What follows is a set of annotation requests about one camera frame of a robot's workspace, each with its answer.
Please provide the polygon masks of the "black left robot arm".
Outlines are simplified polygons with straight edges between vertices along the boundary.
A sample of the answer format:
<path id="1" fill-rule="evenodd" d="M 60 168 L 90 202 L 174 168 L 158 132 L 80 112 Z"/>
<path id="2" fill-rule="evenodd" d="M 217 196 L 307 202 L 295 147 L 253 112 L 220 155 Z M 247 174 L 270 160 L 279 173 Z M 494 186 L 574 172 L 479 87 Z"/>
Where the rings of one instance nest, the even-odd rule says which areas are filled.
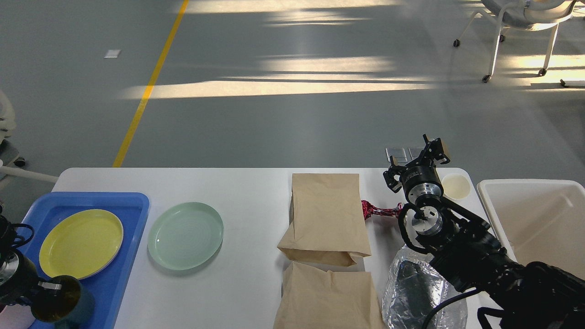
<path id="1" fill-rule="evenodd" d="M 18 248 L 32 240 L 35 230 L 25 223 L 11 223 L 3 215 L 0 225 L 0 302 L 32 306 L 42 293 L 57 295 L 63 285 L 50 283 L 37 274 L 35 264 Z"/>

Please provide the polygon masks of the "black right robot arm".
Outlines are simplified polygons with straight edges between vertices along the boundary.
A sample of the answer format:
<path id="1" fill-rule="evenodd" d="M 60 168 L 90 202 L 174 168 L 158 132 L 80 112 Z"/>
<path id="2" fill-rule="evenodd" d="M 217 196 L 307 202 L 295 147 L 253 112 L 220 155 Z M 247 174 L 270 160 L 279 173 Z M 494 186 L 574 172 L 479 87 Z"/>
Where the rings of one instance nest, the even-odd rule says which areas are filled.
<path id="1" fill-rule="evenodd" d="M 483 329 L 490 328 L 488 316 L 499 317 L 502 329 L 582 329 L 583 279 L 543 262 L 513 261 L 487 221 L 447 198 L 436 171 L 437 164 L 451 161 L 447 146 L 439 138 L 423 139 L 416 158 L 399 164 L 389 155 L 383 173 L 387 187 L 405 195 L 398 215 L 405 245 L 431 254 L 430 265 L 459 292 L 434 307 L 422 328 L 447 306 L 485 292 L 499 309 L 477 310 Z"/>

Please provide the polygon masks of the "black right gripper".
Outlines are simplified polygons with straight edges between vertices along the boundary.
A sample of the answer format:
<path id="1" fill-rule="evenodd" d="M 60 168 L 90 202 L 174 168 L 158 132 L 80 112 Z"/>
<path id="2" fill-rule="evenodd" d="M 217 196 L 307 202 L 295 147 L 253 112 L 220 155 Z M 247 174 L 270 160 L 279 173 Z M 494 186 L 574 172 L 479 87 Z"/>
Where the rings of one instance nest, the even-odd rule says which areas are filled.
<path id="1" fill-rule="evenodd" d="M 389 156 L 389 168 L 383 172 L 387 187 L 394 193 L 402 190 L 406 200 L 414 205 L 443 196 L 444 189 L 433 166 L 451 163 L 448 147 L 441 138 L 431 139 L 427 134 L 422 137 L 425 145 L 413 159 L 416 166 L 404 166 Z"/>

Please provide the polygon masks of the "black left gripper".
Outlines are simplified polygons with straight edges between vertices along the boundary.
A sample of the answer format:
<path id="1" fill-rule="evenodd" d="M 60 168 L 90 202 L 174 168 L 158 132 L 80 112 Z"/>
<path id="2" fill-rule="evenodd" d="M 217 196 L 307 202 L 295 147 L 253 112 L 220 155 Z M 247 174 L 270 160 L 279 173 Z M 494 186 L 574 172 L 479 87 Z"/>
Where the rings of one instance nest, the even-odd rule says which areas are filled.
<path id="1" fill-rule="evenodd" d="M 38 290 L 59 291 L 63 285 L 40 281 L 35 264 L 19 250 L 8 253 L 1 266 L 0 303 L 31 306 Z"/>

